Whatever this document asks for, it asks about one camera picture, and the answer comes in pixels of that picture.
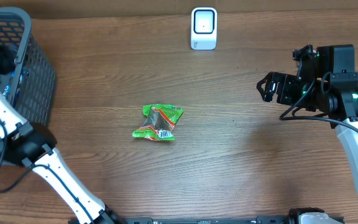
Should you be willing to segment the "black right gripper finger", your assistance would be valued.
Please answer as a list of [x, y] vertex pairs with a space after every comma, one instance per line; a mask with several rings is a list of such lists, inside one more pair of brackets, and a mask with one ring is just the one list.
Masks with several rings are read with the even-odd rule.
[[257, 82], [257, 89], [269, 89], [272, 83], [276, 83], [281, 79], [281, 73], [269, 72], [263, 79]]
[[264, 87], [258, 86], [257, 90], [259, 91], [262, 99], [266, 102], [272, 102], [273, 96], [276, 93], [276, 85], [265, 85]]

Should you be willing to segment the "green snack packet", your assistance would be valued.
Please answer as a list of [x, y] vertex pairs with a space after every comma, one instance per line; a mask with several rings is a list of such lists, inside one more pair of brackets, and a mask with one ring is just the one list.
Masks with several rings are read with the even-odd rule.
[[174, 141], [173, 130], [184, 112], [183, 108], [175, 105], [152, 104], [142, 108], [146, 120], [137, 128], [132, 136], [151, 141]]

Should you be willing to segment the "blue Oreo cookie pack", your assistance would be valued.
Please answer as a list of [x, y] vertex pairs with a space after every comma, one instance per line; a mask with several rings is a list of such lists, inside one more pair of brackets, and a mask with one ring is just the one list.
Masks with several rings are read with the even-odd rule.
[[15, 105], [20, 95], [20, 87], [24, 86], [25, 79], [28, 76], [29, 71], [26, 69], [22, 69], [21, 74], [19, 75], [17, 85], [14, 85], [13, 79], [15, 77], [15, 72], [11, 72], [9, 74], [8, 84], [5, 86], [2, 92], [3, 97], [5, 97], [6, 100], [9, 100], [9, 98], [13, 96], [13, 105]]

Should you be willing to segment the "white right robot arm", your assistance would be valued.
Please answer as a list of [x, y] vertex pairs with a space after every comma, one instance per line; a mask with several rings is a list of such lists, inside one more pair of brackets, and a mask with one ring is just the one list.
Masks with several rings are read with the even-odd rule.
[[289, 108], [282, 121], [328, 122], [336, 131], [349, 162], [358, 196], [358, 72], [352, 44], [293, 50], [294, 75], [269, 72], [256, 89], [266, 102]]

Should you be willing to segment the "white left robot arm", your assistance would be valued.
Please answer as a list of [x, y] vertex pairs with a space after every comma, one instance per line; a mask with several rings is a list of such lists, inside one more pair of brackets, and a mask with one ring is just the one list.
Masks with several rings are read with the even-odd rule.
[[[12, 50], [0, 45], [0, 75], [15, 69]], [[43, 178], [71, 208], [76, 223], [124, 223], [116, 212], [92, 194], [69, 169], [56, 147], [55, 136], [41, 123], [21, 116], [0, 92], [0, 171], [3, 161], [26, 167], [19, 177], [30, 172]], [[19, 183], [1, 189], [12, 190]]]

